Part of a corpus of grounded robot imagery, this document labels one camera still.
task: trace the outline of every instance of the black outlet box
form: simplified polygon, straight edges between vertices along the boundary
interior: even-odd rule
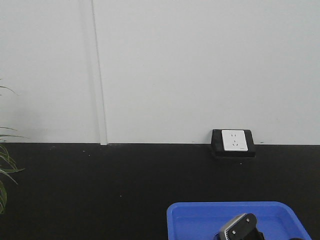
[[[246,140],[247,151],[225,150],[222,137],[222,129],[213,129],[211,138],[211,147],[214,156],[216,157],[243,157],[252,158],[256,156],[256,148],[252,133],[250,130],[243,130]]]

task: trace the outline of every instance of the black device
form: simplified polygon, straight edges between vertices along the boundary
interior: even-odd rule
[[[213,240],[276,240],[265,239],[257,229],[257,218],[253,213],[243,213],[228,221]]]

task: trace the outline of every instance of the blue plastic bin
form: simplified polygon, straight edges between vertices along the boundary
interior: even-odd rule
[[[166,212],[169,240],[213,240],[220,228],[243,213],[253,213],[266,240],[311,240],[287,205],[276,201],[177,202]]]

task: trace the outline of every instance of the white outlet faceplate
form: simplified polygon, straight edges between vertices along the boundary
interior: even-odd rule
[[[248,151],[243,130],[222,130],[222,141],[225,151]]]

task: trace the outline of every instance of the black plastic object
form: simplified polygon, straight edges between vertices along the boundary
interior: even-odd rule
[[[257,218],[252,213],[234,217],[220,229],[221,240],[265,240],[257,229]]]
[[[250,130],[243,130],[248,151],[225,151],[222,139],[222,129],[213,129],[211,147],[215,157],[243,157],[252,158],[256,156],[256,148]]]

